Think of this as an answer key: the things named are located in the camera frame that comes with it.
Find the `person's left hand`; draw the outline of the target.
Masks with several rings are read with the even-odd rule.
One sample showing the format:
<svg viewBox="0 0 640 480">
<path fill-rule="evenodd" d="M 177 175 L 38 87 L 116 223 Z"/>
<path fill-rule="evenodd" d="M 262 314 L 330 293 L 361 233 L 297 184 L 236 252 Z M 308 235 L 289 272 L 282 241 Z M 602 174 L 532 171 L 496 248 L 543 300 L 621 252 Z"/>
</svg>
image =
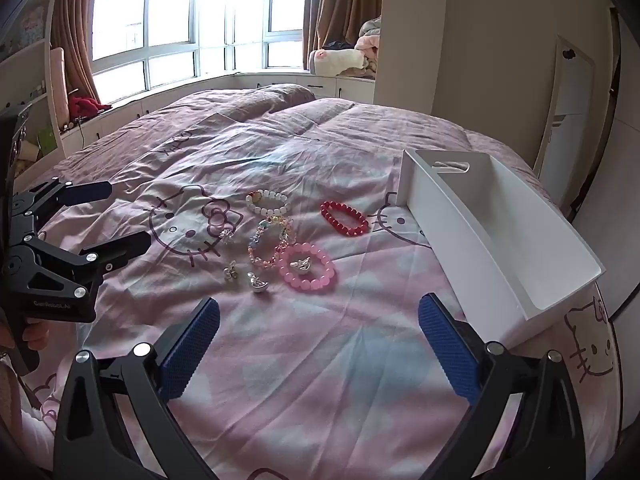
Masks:
<svg viewBox="0 0 640 480">
<path fill-rule="evenodd" d="M 38 352 L 47 347 L 49 334 L 48 321 L 28 318 L 23 328 L 12 328 L 6 320 L 1 320 L 0 346 L 2 350 Z"/>
</svg>

